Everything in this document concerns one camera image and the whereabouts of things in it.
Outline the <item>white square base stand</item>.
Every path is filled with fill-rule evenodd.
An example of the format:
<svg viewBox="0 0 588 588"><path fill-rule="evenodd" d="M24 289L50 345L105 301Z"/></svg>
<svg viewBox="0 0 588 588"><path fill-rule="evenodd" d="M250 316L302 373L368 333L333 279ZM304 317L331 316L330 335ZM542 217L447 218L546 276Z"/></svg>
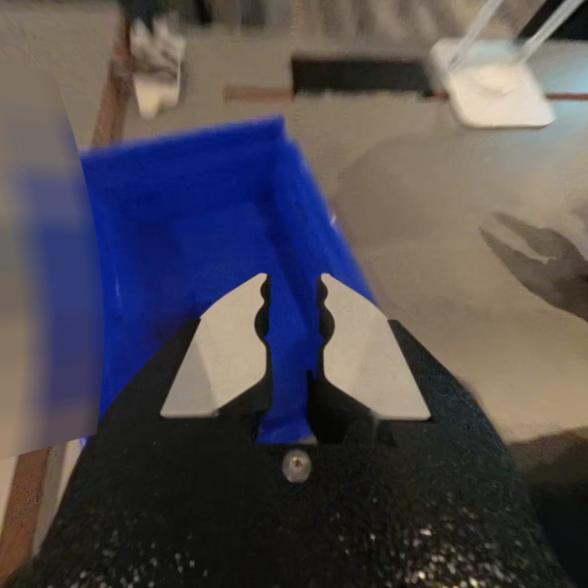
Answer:
<svg viewBox="0 0 588 588"><path fill-rule="evenodd" d="M521 46L512 39L479 40L503 1L486 1L460 38L430 49L430 86L444 94L458 120L474 129L540 129L556 115L529 59L583 1L563 1Z"/></svg>

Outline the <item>blue plastic bin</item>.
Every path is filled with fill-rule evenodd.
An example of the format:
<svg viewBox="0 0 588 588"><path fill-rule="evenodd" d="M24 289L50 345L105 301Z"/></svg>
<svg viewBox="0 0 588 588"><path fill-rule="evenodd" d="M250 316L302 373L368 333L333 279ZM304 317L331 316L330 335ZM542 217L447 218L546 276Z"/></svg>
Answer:
<svg viewBox="0 0 588 588"><path fill-rule="evenodd" d="M284 117L125 143L82 168L104 293L99 418L181 327L266 273L274 392L258 440L309 438L318 277L374 297Z"/></svg>

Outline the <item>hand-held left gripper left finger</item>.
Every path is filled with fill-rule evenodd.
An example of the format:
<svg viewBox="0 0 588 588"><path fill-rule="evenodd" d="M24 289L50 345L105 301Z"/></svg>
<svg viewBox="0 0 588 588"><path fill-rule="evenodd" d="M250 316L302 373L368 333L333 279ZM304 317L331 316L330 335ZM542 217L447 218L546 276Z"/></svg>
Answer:
<svg viewBox="0 0 588 588"><path fill-rule="evenodd" d="M259 273L202 314L161 417L210 418L223 412L264 415L269 410L270 303L270 276Z"/></svg>

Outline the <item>white and grey object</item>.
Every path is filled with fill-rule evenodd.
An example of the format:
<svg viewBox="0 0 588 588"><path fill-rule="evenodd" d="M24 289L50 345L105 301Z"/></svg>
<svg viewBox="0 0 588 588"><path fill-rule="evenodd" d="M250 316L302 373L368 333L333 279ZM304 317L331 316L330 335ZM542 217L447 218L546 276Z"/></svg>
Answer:
<svg viewBox="0 0 588 588"><path fill-rule="evenodd" d="M178 105L186 47L167 14L153 18L151 29L141 20L130 29L132 86L143 119Z"/></svg>

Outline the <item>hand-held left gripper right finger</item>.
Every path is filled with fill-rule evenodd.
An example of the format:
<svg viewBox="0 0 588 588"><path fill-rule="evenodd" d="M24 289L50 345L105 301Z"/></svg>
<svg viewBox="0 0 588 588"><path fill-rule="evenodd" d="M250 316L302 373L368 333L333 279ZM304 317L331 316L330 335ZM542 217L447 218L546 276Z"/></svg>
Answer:
<svg viewBox="0 0 588 588"><path fill-rule="evenodd" d="M380 420L429 420L430 410L390 323L373 302L332 275L320 276L334 321L323 348L327 382Z"/></svg>

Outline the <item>black bar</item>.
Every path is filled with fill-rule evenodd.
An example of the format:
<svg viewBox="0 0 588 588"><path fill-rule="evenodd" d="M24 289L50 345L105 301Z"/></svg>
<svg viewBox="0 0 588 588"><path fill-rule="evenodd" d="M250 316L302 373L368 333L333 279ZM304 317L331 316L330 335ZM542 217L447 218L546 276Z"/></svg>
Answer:
<svg viewBox="0 0 588 588"><path fill-rule="evenodd" d="M290 69L294 95L374 92L433 95L423 63L415 59L293 56Z"/></svg>

